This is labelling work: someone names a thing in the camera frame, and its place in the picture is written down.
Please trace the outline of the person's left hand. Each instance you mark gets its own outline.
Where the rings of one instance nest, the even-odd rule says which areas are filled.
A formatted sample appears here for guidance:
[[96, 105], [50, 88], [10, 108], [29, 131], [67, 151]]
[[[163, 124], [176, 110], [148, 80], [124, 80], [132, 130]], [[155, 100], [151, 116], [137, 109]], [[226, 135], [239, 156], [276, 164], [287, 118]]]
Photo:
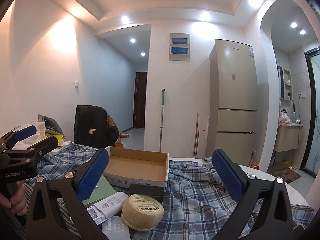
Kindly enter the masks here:
[[23, 216], [27, 213], [27, 199], [25, 197], [24, 181], [18, 181], [15, 194], [10, 198], [5, 198], [2, 194], [0, 197], [1, 206], [8, 208], [13, 214]]

